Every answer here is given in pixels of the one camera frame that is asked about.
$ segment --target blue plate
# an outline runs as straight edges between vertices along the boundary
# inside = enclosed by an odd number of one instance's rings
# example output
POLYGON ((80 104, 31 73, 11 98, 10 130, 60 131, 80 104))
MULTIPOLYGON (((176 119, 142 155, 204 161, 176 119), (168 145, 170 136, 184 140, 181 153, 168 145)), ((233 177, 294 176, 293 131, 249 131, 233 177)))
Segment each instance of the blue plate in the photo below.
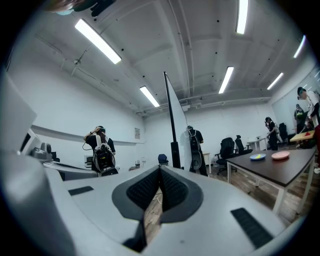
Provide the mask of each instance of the blue plate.
POLYGON ((252 161, 260 161, 262 159, 265 159, 266 158, 266 154, 253 154, 250 156, 250 159, 252 161))

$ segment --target dark brown table top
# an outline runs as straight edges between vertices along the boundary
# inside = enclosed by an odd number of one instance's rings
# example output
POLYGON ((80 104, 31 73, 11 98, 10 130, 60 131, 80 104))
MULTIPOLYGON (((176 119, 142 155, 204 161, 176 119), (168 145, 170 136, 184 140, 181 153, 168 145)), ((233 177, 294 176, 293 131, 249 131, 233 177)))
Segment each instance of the dark brown table top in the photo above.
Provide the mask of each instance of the dark brown table top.
POLYGON ((261 150, 253 151, 250 154, 229 158, 227 161, 282 187, 287 187, 303 171, 311 158, 314 157, 315 149, 279 151, 289 151, 289 158, 283 160, 273 160, 271 155, 277 151, 261 150), (266 154, 266 156, 263 160, 252 161, 250 156, 254 154, 266 154))

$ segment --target chair armrest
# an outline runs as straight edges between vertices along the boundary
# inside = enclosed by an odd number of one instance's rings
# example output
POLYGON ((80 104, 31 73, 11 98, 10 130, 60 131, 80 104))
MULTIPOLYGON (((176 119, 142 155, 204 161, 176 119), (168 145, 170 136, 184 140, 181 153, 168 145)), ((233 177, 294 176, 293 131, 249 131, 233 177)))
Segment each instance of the chair armrest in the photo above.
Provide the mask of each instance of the chair armrest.
POLYGON ((218 157, 218 160, 220 160, 220 157, 219 157, 220 153, 219 154, 215 154, 214 156, 217 156, 218 157))

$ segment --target light fixture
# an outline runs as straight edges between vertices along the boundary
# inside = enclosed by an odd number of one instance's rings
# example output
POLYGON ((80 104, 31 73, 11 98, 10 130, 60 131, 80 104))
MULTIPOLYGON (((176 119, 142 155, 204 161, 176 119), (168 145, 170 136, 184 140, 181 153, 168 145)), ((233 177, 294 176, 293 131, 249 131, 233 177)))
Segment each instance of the light fixture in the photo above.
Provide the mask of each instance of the light fixture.
POLYGON ((159 107, 159 103, 156 101, 156 99, 151 95, 150 91, 147 89, 147 87, 143 86, 140 88, 140 91, 143 92, 143 94, 148 98, 149 101, 157 108, 159 107))
POLYGON ((294 58, 296 58, 296 57, 298 56, 298 54, 300 53, 302 47, 303 47, 304 44, 305 44, 305 41, 306 41, 306 36, 303 35, 303 38, 302 38, 302 40, 301 40, 301 43, 300 43, 298 49, 296 50, 295 54, 293 55, 294 58))
POLYGON ((236 32, 239 34, 245 33, 248 15, 248 2, 249 0, 239 0, 238 24, 236 27, 236 32))
POLYGON ((234 71, 234 67, 233 66, 228 66, 227 69, 226 69, 226 73, 225 73, 225 76, 224 76, 224 79, 223 79, 223 82, 222 82, 222 85, 220 87, 220 90, 219 90, 219 94, 223 94, 226 87, 227 87, 227 84, 229 83, 229 80, 230 80, 230 77, 232 75, 232 72, 234 71))
POLYGON ((121 57, 111 48, 111 46, 90 27, 83 19, 80 19, 75 28, 88 38, 98 49, 103 52, 114 64, 121 61, 121 57))
POLYGON ((279 81, 279 79, 284 75, 284 73, 280 73, 278 75, 278 77, 272 82, 272 84, 269 85, 269 87, 267 88, 267 90, 270 90, 272 86, 274 86, 276 84, 276 82, 279 81))

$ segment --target white ceiling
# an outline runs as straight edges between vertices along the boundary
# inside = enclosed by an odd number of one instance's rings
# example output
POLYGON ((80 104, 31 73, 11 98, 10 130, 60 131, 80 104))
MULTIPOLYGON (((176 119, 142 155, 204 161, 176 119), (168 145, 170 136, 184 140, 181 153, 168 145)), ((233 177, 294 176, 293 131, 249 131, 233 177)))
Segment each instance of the white ceiling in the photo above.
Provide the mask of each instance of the white ceiling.
POLYGON ((70 75, 74 60, 87 50, 72 75, 135 112, 154 110, 142 86, 160 105, 167 103, 164 71, 178 98, 187 99, 184 104, 267 101, 270 83, 280 72, 290 77, 307 51, 304 47, 293 58, 303 34, 270 2, 249 0, 244 35, 236 33, 238 0, 117 0, 96 21, 90 10, 66 16, 46 12, 37 21, 33 46, 59 65, 67 59, 63 69, 70 75), (79 19, 101 33, 121 56, 119 63, 75 29, 79 19), (228 66, 234 67, 232 77, 218 94, 228 66))

